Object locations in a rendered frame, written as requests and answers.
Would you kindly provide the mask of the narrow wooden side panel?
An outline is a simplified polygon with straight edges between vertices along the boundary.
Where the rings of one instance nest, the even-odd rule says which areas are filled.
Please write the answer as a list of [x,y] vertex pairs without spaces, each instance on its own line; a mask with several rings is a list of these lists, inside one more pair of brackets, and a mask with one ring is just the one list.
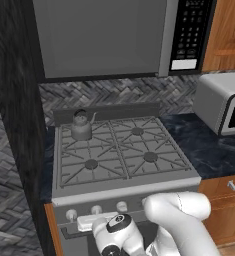
[[44,209],[47,216],[56,256],[64,256],[62,246],[61,246],[61,240],[60,240],[60,236],[57,228],[57,223],[55,219],[55,214],[53,210],[53,205],[51,203],[46,203],[44,205]]

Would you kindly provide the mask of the grey kettle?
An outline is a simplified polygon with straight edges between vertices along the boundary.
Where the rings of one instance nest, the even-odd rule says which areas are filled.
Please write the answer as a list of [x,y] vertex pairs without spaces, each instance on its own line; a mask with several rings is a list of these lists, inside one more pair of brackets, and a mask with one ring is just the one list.
[[91,120],[88,120],[88,113],[85,109],[78,109],[73,115],[71,125],[71,136],[76,141],[87,141],[92,138],[92,125],[95,121],[96,113]]

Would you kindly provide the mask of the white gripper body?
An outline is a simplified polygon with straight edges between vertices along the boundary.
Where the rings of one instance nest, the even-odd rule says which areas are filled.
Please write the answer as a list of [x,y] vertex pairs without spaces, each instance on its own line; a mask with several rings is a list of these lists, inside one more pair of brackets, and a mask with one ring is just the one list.
[[109,221],[117,215],[117,212],[101,213],[96,215],[85,215],[77,218],[77,228],[80,232],[88,232],[92,230],[92,224],[99,218],[105,218]]

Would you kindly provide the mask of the grey toaster oven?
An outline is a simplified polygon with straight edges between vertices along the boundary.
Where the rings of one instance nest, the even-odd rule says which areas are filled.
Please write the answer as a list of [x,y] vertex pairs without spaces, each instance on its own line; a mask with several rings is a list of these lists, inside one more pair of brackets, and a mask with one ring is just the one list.
[[202,75],[193,111],[215,134],[235,135],[235,72]]

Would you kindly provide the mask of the wooden wall cupboard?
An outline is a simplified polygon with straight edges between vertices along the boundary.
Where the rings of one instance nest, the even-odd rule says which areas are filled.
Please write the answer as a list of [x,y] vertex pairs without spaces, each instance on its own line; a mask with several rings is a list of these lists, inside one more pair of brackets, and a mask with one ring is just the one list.
[[235,70],[235,0],[217,0],[202,70]]

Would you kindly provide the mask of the grey microwave oven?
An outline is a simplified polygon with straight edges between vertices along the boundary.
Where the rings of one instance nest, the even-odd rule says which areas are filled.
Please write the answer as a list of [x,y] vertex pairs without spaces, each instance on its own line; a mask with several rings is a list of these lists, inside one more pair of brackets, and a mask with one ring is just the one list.
[[201,71],[216,0],[32,0],[47,79]]

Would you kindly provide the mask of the tall black cabinet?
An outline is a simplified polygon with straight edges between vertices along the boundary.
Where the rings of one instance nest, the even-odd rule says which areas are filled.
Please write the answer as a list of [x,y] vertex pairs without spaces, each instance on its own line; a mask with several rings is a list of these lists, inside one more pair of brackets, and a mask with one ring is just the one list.
[[0,0],[0,113],[44,256],[56,256],[40,200],[46,125],[23,5]]

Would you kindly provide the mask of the wooden base cupboard door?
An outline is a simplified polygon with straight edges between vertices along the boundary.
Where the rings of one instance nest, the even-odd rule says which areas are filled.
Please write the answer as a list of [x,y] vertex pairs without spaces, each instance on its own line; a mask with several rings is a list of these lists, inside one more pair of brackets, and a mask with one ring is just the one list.
[[235,242],[235,196],[212,200],[204,224],[217,245]]

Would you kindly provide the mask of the wooden drawer front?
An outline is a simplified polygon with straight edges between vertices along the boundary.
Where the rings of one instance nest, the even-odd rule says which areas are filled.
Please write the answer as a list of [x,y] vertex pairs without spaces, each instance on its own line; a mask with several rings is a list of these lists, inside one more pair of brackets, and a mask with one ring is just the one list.
[[234,196],[235,190],[228,186],[229,181],[235,185],[235,175],[205,179],[200,182],[198,191],[205,194],[210,200]]

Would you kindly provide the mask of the grey gas stove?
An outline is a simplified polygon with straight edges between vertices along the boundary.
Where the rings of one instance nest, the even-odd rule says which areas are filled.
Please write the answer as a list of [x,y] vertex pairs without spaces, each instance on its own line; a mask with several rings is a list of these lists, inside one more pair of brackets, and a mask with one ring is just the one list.
[[[71,125],[76,110],[88,120],[96,113],[92,138],[76,141]],[[160,105],[142,103],[62,109],[54,112],[55,144],[52,205],[64,256],[100,256],[93,235],[66,240],[61,228],[80,232],[77,218],[102,213],[132,216],[146,240],[157,230],[146,220],[142,199],[156,193],[196,191],[201,177],[159,119]],[[125,201],[127,211],[117,203]],[[66,212],[77,211],[70,222]]]

